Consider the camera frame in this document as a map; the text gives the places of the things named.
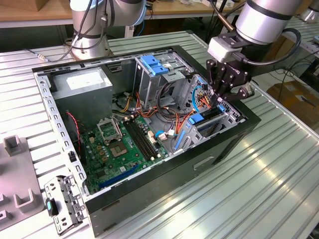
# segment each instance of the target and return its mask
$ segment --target side panel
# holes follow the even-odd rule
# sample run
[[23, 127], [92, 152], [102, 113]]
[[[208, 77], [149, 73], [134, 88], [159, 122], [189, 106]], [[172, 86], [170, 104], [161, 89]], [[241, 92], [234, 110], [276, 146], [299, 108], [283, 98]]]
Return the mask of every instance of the side panel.
[[192, 180], [200, 173], [215, 165], [216, 162], [220, 162], [237, 145], [243, 136], [251, 132], [253, 128], [254, 126], [246, 129], [241, 134], [227, 139], [149, 183], [144, 184], [138, 189], [122, 196], [106, 207], [91, 213], [89, 216], [94, 236], [97, 237], [101, 233], [109, 230], [111, 227], [141, 211], [167, 193]]

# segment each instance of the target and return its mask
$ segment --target blue plastic latch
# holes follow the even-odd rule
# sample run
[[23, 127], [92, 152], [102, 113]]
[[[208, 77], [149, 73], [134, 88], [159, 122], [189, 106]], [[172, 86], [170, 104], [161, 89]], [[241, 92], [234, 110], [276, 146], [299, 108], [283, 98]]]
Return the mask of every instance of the blue plastic latch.
[[178, 149], [178, 147], [179, 147], [179, 145], [180, 145], [180, 142], [181, 142], [181, 140], [182, 140], [183, 137], [184, 137], [184, 134], [185, 134], [185, 130], [183, 130], [183, 131], [181, 132], [181, 134], [180, 134], [180, 136], [179, 136], [179, 139], [178, 139], [178, 141], [177, 141], [177, 143], [176, 143], [176, 145], [175, 145], [175, 150]]
[[203, 119], [204, 119], [203, 116], [201, 116], [200, 114], [195, 114], [195, 115], [192, 115], [191, 117], [189, 117], [188, 121], [191, 124], [195, 124], [195, 123], [202, 121]]
[[198, 78], [198, 80], [199, 80], [199, 82], [201, 83], [201, 84], [207, 84], [206, 82], [204, 82], [203, 81], [203, 79], [199, 76], [199, 77], [197, 77]]
[[189, 121], [191, 124], [195, 124], [195, 121], [194, 121], [192, 118], [189, 118], [188, 121]]
[[161, 65], [161, 66], [151, 68], [150, 71], [153, 75], [157, 76], [157, 75], [167, 73], [168, 69]]
[[169, 72], [169, 70], [167, 68], [165, 68], [160, 63], [160, 61], [152, 55], [141, 56], [141, 61], [151, 71], [151, 73], [155, 76]]
[[223, 105], [218, 105], [217, 106], [219, 108], [220, 111], [225, 112], [226, 108]]
[[47, 203], [46, 203], [46, 207], [48, 208], [48, 210], [51, 210], [51, 202], [50, 201], [48, 201]]
[[141, 61], [147, 68], [152, 68], [160, 65], [160, 61], [152, 55], [141, 56]]

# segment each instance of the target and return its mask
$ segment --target table surface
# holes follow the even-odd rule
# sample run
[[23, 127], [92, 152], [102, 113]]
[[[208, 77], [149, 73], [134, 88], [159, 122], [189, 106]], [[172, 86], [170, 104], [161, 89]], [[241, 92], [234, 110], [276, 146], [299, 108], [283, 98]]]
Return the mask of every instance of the table surface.
[[[313, 40], [314, 36], [319, 36], [319, 22], [309, 24], [293, 17], [287, 27], [297, 29], [302, 36], [300, 46], [309, 53], [313, 53], [314, 56], [319, 57], [319, 44]], [[296, 41], [296, 36], [292, 32], [285, 32], [283, 35], [294, 42]]]
[[[210, 58], [207, 45], [185, 31], [110, 41], [115, 54], [170, 45], [203, 66]], [[35, 51], [54, 60], [66, 48]], [[68, 173], [31, 72], [43, 65], [25, 51], [0, 53], [0, 140], [27, 138], [42, 192]], [[254, 87], [244, 103], [262, 121], [226, 159], [98, 238], [306, 238], [319, 221], [319, 137]], [[56, 237], [47, 211], [0, 232], [0, 238]], [[88, 220], [61, 238], [92, 239]]]
[[[154, 15], [171, 15], [171, 14], [203, 14], [212, 13], [211, 7], [201, 3], [194, 3], [186, 6], [174, 0], [173, 2], [156, 1], [153, 6]], [[48, 3], [38, 12], [28, 11], [19, 8], [7, 7], [0, 5], [0, 22], [1, 21], [27, 21], [27, 20], [55, 20], [71, 19], [72, 12], [68, 0], [49, 0]]]

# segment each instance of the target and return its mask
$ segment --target connector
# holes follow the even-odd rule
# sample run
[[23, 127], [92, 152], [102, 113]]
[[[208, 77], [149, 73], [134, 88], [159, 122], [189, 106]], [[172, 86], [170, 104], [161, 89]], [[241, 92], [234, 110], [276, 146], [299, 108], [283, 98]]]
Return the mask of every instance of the connector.
[[164, 141], [164, 140], [167, 140], [167, 137], [166, 137], [166, 135], [165, 135], [164, 133], [161, 133], [161, 134], [159, 135], [159, 139], [160, 139], [161, 141]]

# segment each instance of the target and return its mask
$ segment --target blue drive bracket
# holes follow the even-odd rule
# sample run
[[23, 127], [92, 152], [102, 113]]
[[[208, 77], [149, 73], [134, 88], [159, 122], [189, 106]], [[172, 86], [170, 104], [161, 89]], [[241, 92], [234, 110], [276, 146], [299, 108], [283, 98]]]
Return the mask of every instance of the blue drive bracket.
[[155, 76], [162, 75], [162, 74], [169, 72], [169, 70], [167, 68], [165, 68], [160, 63], [160, 61], [152, 55], [141, 56], [141, 61], [150, 70], [150, 72]]

